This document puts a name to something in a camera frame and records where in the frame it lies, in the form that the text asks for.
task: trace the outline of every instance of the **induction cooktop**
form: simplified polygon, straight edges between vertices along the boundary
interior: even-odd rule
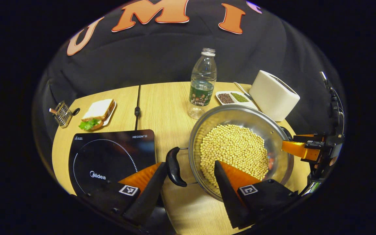
[[[155,163],[152,130],[81,133],[70,147],[69,177],[80,196]]]

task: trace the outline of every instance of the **white plate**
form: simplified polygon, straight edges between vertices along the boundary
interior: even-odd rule
[[[248,100],[247,102],[239,102],[236,100],[236,98],[233,97],[233,95],[231,93],[235,93],[235,94],[238,94],[238,95],[241,95],[242,97],[244,97],[246,100]],[[215,93],[215,97],[218,99],[218,101],[220,102],[220,104],[222,105],[226,105],[225,103],[223,103],[220,98],[218,98],[218,95],[219,94],[228,94],[230,96],[230,98],[234,101],[234,103],[230,103],[230,104],[239,104],[239,105],[243,105],[243,106],[246,106],[246,107],[251,107],[253,109],[256,109],[258,111],[260,111],[258,109],[258,107],[256,107],[256,105],[252,102],[252,100],[250,100],[249,98],[247,98],[243,93],[241,92],[236,92],[236,91],[222,91],[222,92],[216,92]]]
[[[116,107],[116,106],[117,106],[117,103],[116,103],[116,101],[114,100],[114,108],[112,109],[112,111],[111,111],[110,115],[107,117],[107,119],[105,119],[103,126],[105,126],[105,125],[108,124],[109,119],[110,119],[110,117],[112,116],[112,113],[114,113],[114,110],[115,110],[115,107]]]

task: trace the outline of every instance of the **black fabric backdrop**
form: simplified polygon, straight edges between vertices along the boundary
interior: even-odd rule
[[[33,95],[55,52],[119,4],[0,1],[0,234],[126,233],[67,196],[42,164],[30,125]],[[258,233],[376,234],[376,2],[257,5],[321,48],[340,74],[349,104],[348,138],[330,177]]]
[[[218,27],[225,15],[221,3],[246,13],[241,35]],[[124,12],[121,8],[105,15],[88,44],[75,55],[67,55],[67,40],[43,73],[33,106],[33,124],[38,130],[36,142],[50,167],[57,127],[47,111],[50,107],[62,100],[71,104],[76,98],[127,86],[189,81],[203,47],[216,49],[219,82],[252,84],[258,71],[264,70],[291,86],[300,101],[286,120],[297,134],[331,130],[330,95],[320,71],[325,72],[346,105],[339,75],[328,58],[300,31],[266,9],[259,14],[243,0],[189,0],[187,23],[160,24],[152,19],[142,25],[133,15],[135,26],[113,33],[111,29]]]

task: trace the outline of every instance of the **black pot handle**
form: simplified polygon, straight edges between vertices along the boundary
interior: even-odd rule
[[[290,141],[292,141],[292,136],[291,136],[290,132],[285,127],[281,127],[281,129],[285,132],[285,134],[287,135],[288,139]]]
[[[176,184],[177,186],[186,187],[187,183],[181,178],[179,163],[176,159],[176,154],[179,152],[179,150],[179,147],[175,147],[169,150],[169,152],[166,154],[167,176],[172,183]]]

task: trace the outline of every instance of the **midea logo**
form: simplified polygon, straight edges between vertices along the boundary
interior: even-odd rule
[[[104,176],[101,176],[101,175],[95,173],[94,171],[90,171],[90,172],[89,172],[89,175],[90,175],[91,177],[93,177],[93,178],[99,178],[99,179],[105,180],[105,177],[104,177]]]

